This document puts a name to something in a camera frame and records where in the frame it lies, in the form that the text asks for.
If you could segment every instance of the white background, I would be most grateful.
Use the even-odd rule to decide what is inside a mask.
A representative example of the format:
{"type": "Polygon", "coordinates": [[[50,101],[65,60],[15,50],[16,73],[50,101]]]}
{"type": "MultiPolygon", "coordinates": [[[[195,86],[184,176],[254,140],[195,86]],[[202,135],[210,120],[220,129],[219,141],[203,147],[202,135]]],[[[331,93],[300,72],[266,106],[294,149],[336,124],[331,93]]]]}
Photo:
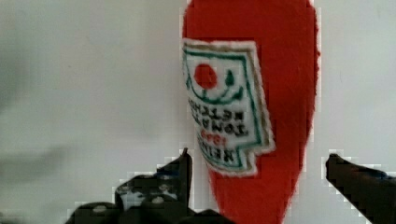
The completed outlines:
{"type": "MultiPolygon", "coordinates": [[[[114,188],[135,172],[154,172],[180,148],[194,148],[178,55],[186,5],[0,0],[5,216],[64,223],[84,202],[112,202],[114,188]]],[[[366,223],[323,179],[323,163],[336,151],[396,171],[396,1],[315,6],[322,27],[318,111],[285,223],[366,223]]],[[[191,207],[214,208],[201,155],[191,153],[191,207]]]]}

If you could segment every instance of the red felt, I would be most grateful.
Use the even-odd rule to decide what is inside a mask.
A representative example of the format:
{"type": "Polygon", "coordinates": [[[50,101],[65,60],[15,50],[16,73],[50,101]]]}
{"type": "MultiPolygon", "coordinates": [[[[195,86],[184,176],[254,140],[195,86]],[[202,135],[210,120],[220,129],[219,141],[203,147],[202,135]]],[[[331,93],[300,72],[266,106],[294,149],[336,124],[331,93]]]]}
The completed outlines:
{"type": "Polygon", "coordinates": [[[237,224],[282,223],[304,162],[315,106],[318,27],[308,0],[192,0],[183,37],[253,40],[276,150],[257,159],[258,174],[210,171],[220,212],[237,224]]]}

